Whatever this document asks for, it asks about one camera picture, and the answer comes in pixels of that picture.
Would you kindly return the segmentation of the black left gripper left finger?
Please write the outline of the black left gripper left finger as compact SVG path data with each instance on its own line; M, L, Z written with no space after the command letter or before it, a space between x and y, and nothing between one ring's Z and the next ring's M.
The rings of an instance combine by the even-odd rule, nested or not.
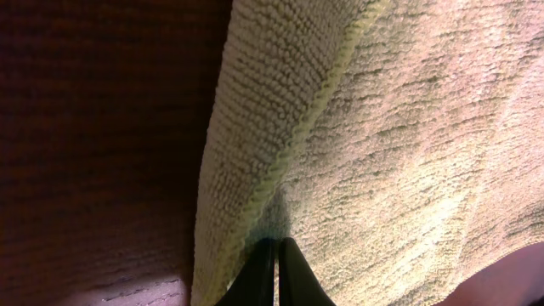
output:
M216 306L272 306L274 304L275 240L256 244L241 272Z

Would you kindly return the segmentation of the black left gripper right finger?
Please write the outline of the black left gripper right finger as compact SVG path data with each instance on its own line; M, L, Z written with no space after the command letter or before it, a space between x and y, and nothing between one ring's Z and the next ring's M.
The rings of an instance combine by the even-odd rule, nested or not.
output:
M292 238L280 243L279 268L280 306L336 306Z

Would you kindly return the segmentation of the light green microfiber cloth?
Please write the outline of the light green microfiber cloth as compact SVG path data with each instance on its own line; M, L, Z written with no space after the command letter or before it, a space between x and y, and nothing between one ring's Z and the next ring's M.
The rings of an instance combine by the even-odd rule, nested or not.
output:
M431 305L542 242L542 2L235 0L191 302L283 234L339 305Z

